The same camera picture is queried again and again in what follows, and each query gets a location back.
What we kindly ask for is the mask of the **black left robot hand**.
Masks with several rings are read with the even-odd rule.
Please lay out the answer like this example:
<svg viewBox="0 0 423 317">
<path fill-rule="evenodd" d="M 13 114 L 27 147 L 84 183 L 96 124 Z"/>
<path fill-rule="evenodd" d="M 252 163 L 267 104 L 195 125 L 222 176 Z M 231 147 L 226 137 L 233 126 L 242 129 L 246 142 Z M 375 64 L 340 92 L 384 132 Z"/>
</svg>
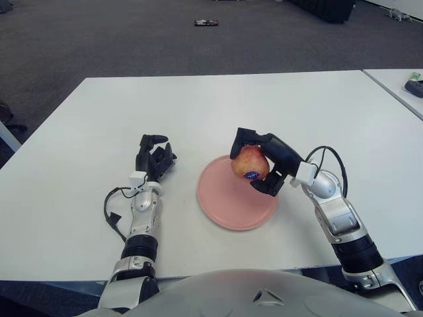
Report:
<svg viewBox="0 0 423 317">
<path fill-rule="evenodd" d="M 142 187 L 146 182 L 158 182 L 174 166 L 176 159 L 168 137 L 144 134 L 135 158 L 135 171 L 144 172 L 145 175 L 135 188 Z"/>
</svg>

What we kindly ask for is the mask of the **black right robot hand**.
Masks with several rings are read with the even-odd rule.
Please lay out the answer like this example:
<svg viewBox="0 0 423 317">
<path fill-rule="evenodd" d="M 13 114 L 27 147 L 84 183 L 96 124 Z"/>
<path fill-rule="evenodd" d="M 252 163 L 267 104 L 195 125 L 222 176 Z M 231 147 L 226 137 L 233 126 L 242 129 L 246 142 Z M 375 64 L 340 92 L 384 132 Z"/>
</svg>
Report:
<svg viewBox="0 0 423 317">
<path fill-rule="evenodd" d="M 246 179 L 255 190 L 276 196 L 287 176 L 293 177 L 294 182 L 298 184 L 313 185 L 318 173 L 317 166 L 306 162 L 294 149 L 272 133 L 259 135 L 255 130 L 240 127 L 229 158 L 235 160 L 242 150 L 252 147 L 257 147 L 261 154 L 274 163 L 267 175 Z"/>
</svg>

